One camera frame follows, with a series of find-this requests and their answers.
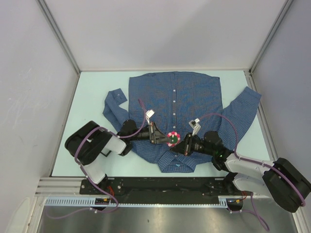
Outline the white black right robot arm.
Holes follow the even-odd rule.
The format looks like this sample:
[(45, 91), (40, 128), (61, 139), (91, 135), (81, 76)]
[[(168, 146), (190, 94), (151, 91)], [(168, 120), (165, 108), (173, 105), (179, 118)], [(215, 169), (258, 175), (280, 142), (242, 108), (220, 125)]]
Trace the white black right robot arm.
[(223, 145), (215, 131), (204, 138), (188, 133), (170, 148), (175, 153), (190, 156), (197, 152), (210, 155), (214, 167), (226, 171), (224, 189), (230, 195), (239, 191), (271, 197), (281, 208), (294, 213), (305, 205), (311, 192), (311, 183), (286, 159), (261, 161), (243, 157)]

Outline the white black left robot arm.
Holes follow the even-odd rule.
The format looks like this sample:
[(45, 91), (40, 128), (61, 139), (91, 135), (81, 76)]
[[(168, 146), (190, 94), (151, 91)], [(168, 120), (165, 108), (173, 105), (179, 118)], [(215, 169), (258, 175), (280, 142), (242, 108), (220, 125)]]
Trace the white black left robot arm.
[(125, 156), (133, 148), (132, 142), (139, 140), (148, 140), (151, 144), (173, 144), (172, 139), (163, 134), (154, 122), (138, 128), (133, 120), (126, 120), (118, 134), (114, 135), (90, 121), (66, 140), (65, 148), (86, 177), (90, 178), (90, 188), (102, 194), (107, 190), (107, 181), (99, 157), (107, 157), (112, 152)]

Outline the blue plaid button shirt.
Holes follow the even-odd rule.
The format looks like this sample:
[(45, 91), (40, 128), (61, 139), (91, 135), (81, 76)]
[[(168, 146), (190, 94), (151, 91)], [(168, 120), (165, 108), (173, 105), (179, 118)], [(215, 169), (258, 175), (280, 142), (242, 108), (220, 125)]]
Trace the blue plaid button shirt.
[(223, 107), (218, 77), (195, 72), (147, 73), (129, 79), (128, 95), (120, 89), (110, 91), (103, 115), (116, 131), (130, 119), (140, 126), (144, 118), (141, 100), (147, 110), (154, 111), (152, 120), (164, 134), (176, 132), (184, 138), (191, 131), (189, 122), (201, 117), (199, 137), (216, 131), (224, 146), (233, 150), (252, 125), (260, 98), (246, 87)]

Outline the pink flower smiley brooch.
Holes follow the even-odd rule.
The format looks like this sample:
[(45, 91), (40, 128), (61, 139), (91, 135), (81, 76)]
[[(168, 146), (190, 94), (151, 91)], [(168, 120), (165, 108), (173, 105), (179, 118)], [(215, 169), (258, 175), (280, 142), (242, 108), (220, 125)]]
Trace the pink flower smiley brooch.
[(167, 137), (171, 140), (170, 142), (167, 143), (167, 145), (169, 147), (174, 147), (175, 145), (177, 145), (181, 138), (180, 138), (180, 134), (175, 132), (175, 131), (172, 131), (172, 132), (169, 132), (167, 134)]

